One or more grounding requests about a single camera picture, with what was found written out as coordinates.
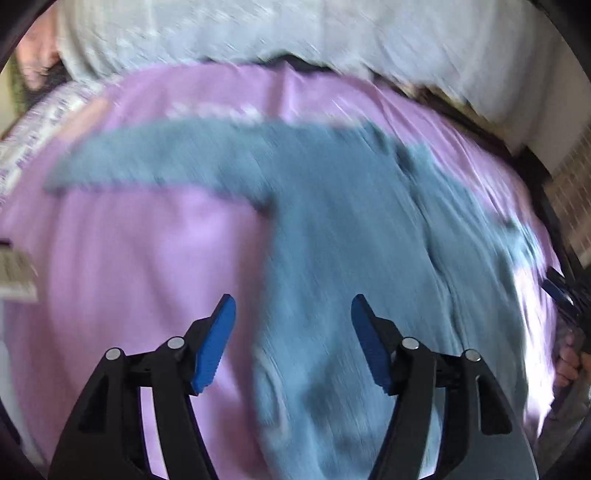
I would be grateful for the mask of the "person's right hand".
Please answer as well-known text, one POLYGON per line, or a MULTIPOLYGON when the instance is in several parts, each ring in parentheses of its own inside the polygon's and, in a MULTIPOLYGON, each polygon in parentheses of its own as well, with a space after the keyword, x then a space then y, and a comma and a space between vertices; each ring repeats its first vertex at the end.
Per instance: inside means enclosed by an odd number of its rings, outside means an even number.
POLYGON ((575 351, 575 340, 575 335, 568 333, 560 342, 554 377, 554 386, 558 389, 571 385, 579 376, 581 360, 575 351))

